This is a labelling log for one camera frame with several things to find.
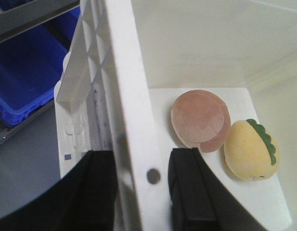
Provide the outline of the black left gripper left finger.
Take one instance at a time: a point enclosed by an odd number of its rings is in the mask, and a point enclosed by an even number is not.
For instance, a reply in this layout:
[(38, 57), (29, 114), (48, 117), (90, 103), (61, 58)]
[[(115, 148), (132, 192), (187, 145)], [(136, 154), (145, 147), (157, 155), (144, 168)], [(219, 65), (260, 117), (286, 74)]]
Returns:
[(88, 151), (53, 187), (0, 219), (0, 231), (112, 231), (117, 193), (113, 151)]

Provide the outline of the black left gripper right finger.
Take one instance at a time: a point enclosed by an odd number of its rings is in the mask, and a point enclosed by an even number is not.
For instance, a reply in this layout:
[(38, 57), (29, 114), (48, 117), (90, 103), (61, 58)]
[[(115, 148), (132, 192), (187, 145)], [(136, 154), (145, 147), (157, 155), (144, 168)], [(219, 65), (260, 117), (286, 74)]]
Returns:
[(168, 186), (175, 231), (261, 230), (261, 224), (218, 180), (196, 148), (172, 150)]

